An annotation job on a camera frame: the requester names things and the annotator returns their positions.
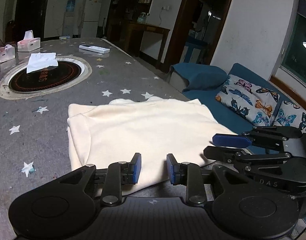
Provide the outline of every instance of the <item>wooden door frame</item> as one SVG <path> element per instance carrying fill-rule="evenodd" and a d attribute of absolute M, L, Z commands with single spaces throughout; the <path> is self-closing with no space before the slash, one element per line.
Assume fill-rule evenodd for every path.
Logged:
<path fill-rule="evenodd" d="M 42 28 L 43 37 L 40 37 L 40 40 L 41 40 L 41 41 L 44 41 L 45 19 L 46 19 L 47 4 L 48 4 L 48 0 L 46 0 L 46 3 L 45 3 L 44 6 L 43 6 L 43 14 L 42 14 L 43 21 L 42 21 L 42 27 L 41 27 L 41 28 Z M 14 20 L 16 19 L 16 11 L 17 11 L 17 9 L 18 9 L 18 0 L 16 0 L 16 7 L 15 7 Z"/>
<path fill-rule="evenodd" d="M 225 6 L 224 6 L 224 15 L 221 18 L 221 21 L 219 23 L 219 27 L 216 31 L 216 34 L 214 36 L 213 43 L 210 48 L 209 56 L 207 57 L 207 64 L 210 64 L 212 57 L 214 55 L 215 49 L 217 47 L 217 44 L 219 42 L 224 23 L 226 20 L 226 17 L 228 15 L 228 11 L 231 5 L 232 0 L 226 0 Z M 182 51 L 185 46 L 185 42 L 190 30 L 191 25 L 191 19 L 194 13 L 194 9 L 198 3 L 198 0 L 182 0 L 181 5 L 179 8 L 179 12 L 174 24 L 173 32 L 171 35 L 170 43 L 167 48 L 166 56 L 164 63 L 162 63 L 160 66 L 160 70 L 167 73 L 170 70 L 170 66 L 174 65 L 176 63 L 179 63 L 182 55 Z"/>

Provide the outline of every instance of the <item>wooden table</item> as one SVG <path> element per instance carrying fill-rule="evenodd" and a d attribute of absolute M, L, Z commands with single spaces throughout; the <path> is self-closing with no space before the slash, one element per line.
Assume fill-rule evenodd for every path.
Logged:
<path fill-rule="evenodd" d="M 138 51 L 138 53 L 140 52 L 141 41 L 142 41 L 144 32 L 159 33 L 159 34 L 163 35 L 160 51 L 158 53 L 157 62 L 156 62 L 156 65 L 155 65 L 155 68 L 159 69 L 160 64 L 161 64 L 163 51 L 164 51 L 164 48 L 165 48 L 166 39 L 167 39 L 167 36 L 168 36 L 170 30 L 166 29 L 166 28 L 159 27 L 159 26 L 151 25 L 151 24 L 129 22 L 127 24 L 126 37 L 125 37 L 125 43 L 124 43 L 124 51 L 125 52 L 127 52 L 128 49 L 129 49 L 129 45 L 130 45 L 131 36 L 132 36 L 133 31 L 140 32 L 140 35 L 138 35 L 138 40 L 136 41 L 137 42 L 136 50 Z"/>

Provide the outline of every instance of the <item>refrigerator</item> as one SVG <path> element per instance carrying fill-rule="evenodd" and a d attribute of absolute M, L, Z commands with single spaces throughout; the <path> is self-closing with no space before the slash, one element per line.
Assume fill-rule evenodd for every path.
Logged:
<path fill-rule="evenodd" d="M 81 38 L 96 38 L 102 0 L 84 0 L 79 26 Z"/>

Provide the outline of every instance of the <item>folded cream cloth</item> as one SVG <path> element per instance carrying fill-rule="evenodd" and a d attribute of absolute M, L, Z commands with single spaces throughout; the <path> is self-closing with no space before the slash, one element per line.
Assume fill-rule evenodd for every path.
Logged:
<path fill-rule="evenodd" d="M 115 99 L 101 106 L 72 104 L 68 115 L 72 170 L 88 163 L 104 169 L 141 153 L 139 181 L 123 186 L 123 195 L 167 180 L 168 153 L 179 163 L 204 166 L 213 162 L 203 157 L 213 135 L 234 134 L 217 123 L 198 99 L 183 102 L 151 97 L 146 102 Z"/>

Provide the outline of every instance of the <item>white remote control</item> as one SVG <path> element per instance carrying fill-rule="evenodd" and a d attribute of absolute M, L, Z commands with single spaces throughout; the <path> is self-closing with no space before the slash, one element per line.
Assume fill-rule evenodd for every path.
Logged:
<path fill-rule="evenodd" d="M 97 52 L 97 53 L 101 53 L 101 54 L 106 54 L 106 53 L 110 52 L 110 49 L 97 47 L 97 46 L 92 46 L 92 45 L 86 45 L 86 44 L 80 45 L 79 48 L 89 50 L 89 51 L 93 51 L 93 52 Z"/>

